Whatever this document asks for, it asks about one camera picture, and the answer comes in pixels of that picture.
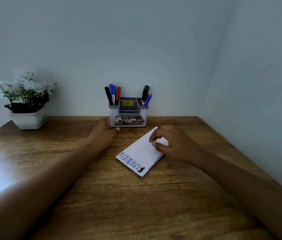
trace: forearm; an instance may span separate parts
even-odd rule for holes
[[[279,238],[282,238],[282,187],[205,152],[194,166],[208,174]]]
[[[0,239],[20,239],[99,152],[89,145],[0,192]]]

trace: person's left arm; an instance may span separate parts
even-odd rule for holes
[[[0,239],[20,239],[30,226],[106,149],[119,128],[101,120],[87,142],[48,168],[0,192]]]

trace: person's right arm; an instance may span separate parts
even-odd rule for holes
[[[164,137],[169,146],[155,142]],[[262,180],[201,148],[181,129],[162,125],[150,137],[153,146],[168,157],[189,163],[214,179],[245,205],[260,222],[282,239],[282,186]]]

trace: hand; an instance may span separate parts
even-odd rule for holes
[[[107,120],[100,120],[92,129],[87,143],[96,152],[102,152],[111,144],[119,130],[119,127],[107,126]]]
[[[164,137],[169,142],[169,146],[155,142],[158,138]],[[175,160],[193,164],[198,167],[198,161],[205,152],[180,128],[173,125],[162,125],[150,136],[149,142],[159,152]]]

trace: handwritten name varsha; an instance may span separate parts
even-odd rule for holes
[[[119,154],[119,157],[125,161],[126,164],[131,165],[133,168],[135,168],[139,173],[142,172],[145,167],[141,167],[141,165],[133,160],[129,155],[127,155],[125,152],[122,152]]]

